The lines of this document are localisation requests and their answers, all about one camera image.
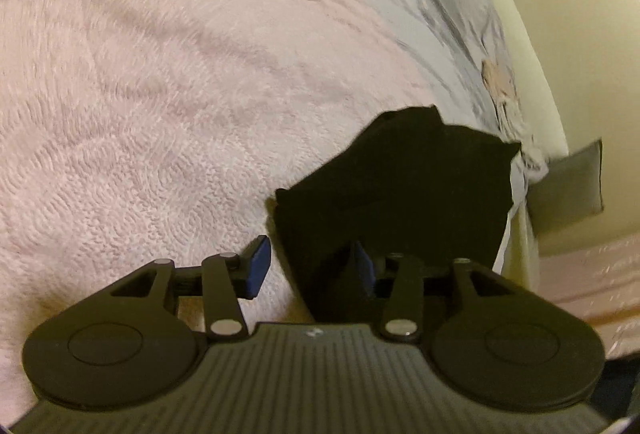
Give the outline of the black pants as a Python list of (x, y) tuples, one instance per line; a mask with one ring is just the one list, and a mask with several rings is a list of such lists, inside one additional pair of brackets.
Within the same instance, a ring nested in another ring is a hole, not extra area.
[(274, 224), (311, 317), (374, 320), (381, 301), (366, 283), (389, 253), (494, 266), (520, 150), (410, 107), (381, 113), (337, 157), (278, 189)]

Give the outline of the pink grey bed cover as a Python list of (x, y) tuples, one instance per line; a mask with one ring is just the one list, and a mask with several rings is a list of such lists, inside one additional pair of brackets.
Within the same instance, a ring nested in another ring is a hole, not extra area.
[(265, 227), (375, 116), (503, 133), (492, 0), (1, 0), (1, 421), (29, 332), (151, 258)]

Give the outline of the cream white garment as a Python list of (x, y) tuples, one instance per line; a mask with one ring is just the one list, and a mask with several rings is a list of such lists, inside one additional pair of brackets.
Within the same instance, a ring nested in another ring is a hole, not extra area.
[(546, 156), (525, 122), (520, 105), (512, 98), (503, 97), (498, 102), (497, 111), (503, 133), (512, 142), (521, 144), (521, 157), (528, 180), (531, 183), (540, 182), (549, 172)]

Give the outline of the tan garment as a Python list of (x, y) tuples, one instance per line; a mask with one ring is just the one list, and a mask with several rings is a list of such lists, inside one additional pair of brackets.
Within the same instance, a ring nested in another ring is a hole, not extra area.
[(482, 79), (494, 105), (518, 104), (518, 96), (509, 72), (486, 59), (482, 63)]

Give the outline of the pink patterned curtain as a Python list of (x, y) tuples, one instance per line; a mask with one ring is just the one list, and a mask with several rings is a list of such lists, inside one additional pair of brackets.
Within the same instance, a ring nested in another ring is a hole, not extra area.
[(608, 359), (639, 354), (639, 236), (540, 260), (538, 294), (598, 332)]

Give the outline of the cream quilted headboard pillow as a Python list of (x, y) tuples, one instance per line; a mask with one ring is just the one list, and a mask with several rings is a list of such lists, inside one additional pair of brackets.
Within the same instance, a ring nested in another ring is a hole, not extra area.
[(551, 88), (514, 0), (492, 0), (511, 57), (516, 98), (536, 144), (548, 158), (568, 155), (568, 143)]

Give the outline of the grey square cushion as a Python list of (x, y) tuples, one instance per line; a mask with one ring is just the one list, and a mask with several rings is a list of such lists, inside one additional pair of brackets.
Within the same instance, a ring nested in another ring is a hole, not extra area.
[(604, 210), (603, 144), (597, 139), (548, 164), (548, 174), (530, 186), (527, 209), (537, 236), (558, 232)]

